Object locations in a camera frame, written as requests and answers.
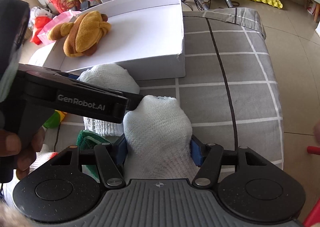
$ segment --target white towel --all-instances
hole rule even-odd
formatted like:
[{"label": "white towel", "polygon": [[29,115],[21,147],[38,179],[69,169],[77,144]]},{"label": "white towel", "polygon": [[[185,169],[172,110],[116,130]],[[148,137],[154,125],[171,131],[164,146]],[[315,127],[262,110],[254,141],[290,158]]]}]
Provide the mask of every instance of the white towel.
[{"label": "white towel", "polygon": [[190,156],[190,120],[171,97],[145,96],[124,117],[128,156],[124,177],[130,179],[189,178],[198,172]]},{"label": "white towel", "polygon": [[[102,88],[121,90],[138,94],[140,88],[127,70],[116,64],[100,64],[92,69],[81,73],[79,81],[90,83]],[[115,124],[97,119],[83,118],[85,130],[96,132],[107,136],[121,136],[123,134],[123,124]]]}]

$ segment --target brown plush toy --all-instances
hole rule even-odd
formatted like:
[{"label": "brown plush toy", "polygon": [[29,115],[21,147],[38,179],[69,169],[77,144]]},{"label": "brown plush toy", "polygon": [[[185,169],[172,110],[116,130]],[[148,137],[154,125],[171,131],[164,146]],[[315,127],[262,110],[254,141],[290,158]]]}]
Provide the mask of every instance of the brown plush toy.
[{"label": "brown plush toy", "polygon": [[48,33],[48,39],[55,41],[66,38],[63,50],[69,57],[91,56],[97,50],[101,37],[111,29],[107,23],[108,17],[98,11],[80,15],[74,23],[63,23],[53,27]]}]

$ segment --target red handle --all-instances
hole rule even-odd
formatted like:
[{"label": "red handle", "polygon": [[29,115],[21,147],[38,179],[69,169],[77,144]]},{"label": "red handle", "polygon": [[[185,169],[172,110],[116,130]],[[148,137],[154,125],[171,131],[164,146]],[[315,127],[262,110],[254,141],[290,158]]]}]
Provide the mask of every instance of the red handle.
[{"label": "red handle", "polygon": [[317,154],[317,155],[320,155],[320,147],[317,147],[317,146],[308,146],[307,147],[307,152],[309,154]]},{"label": "red handle", "polygon": [[316,205],[304,220],[303,225],[305,227],[310,227],[316,223],[320,223],[320,199],[317,201]]}]

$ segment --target bed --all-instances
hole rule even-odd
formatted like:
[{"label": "bed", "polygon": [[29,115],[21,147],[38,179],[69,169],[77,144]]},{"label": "bed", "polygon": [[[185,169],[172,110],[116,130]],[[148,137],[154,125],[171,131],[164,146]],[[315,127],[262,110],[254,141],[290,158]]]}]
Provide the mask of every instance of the bed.
[{"label": "bed", "polygon": [[[171,96],[203,143],[248,146],[283,167],[279,91],[260,16],[248,8],[184,12],[186,76],[138,81],[140,94]],[[60,152],[76,143],[83,118],[68,114],[45,143]],[[234,172],[224,166],[220,178]]]}]

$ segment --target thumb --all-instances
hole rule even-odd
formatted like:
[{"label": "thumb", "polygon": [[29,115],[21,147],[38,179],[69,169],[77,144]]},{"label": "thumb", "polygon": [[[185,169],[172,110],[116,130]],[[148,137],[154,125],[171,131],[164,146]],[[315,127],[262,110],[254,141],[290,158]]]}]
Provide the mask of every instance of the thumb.
[{"label": "thumb", "polygon": [[0,156],[15,155],[20,150],[20,138],[14,133],[0,130]]}]

